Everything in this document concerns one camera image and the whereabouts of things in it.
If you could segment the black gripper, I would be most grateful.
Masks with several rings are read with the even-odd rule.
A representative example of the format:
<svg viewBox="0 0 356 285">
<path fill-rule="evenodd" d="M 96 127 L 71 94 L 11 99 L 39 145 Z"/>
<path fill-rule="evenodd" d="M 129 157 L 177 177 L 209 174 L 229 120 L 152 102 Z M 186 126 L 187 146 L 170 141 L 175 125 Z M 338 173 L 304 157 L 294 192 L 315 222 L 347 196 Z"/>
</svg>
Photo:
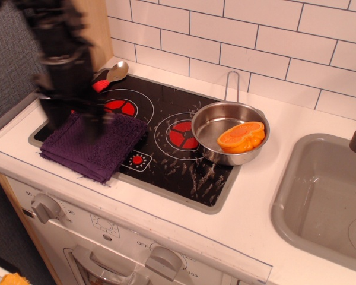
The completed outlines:
<svg viewBox="0 0 356 285">
<path fill-rule="evenodd" d="M 93 144 L 116 117 L 115 114 L 101 115 L 103 113 L 103 100 L 99 98 L 101 92 L 97 93 L 92 88 L 92 85 L 100 80 L 94 78 L 88 62 L 78 58 L 45 63 L 50 69 L 49 73 L 35 75 L 34 82 L 39 88 L 39 100 L 49 120 L 49 128 L 61 127 L 72 111 L 85 114 L 87 140 Z"/>
</svg>

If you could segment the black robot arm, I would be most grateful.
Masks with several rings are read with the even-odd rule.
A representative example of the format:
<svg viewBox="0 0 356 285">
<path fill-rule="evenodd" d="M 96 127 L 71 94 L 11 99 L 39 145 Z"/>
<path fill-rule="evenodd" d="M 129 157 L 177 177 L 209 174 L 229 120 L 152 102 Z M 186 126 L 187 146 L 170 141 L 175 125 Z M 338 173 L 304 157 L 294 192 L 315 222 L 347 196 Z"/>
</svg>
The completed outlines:
<svg viewBox="0 0 356 285">
<path fill-rule="evenodd" d="M 72 1 L 0 1 L 0 130 L 37 98 L 51 129 L 76 111 L 90 139 L 103 132 L 83 28 Z"/>
</svg>

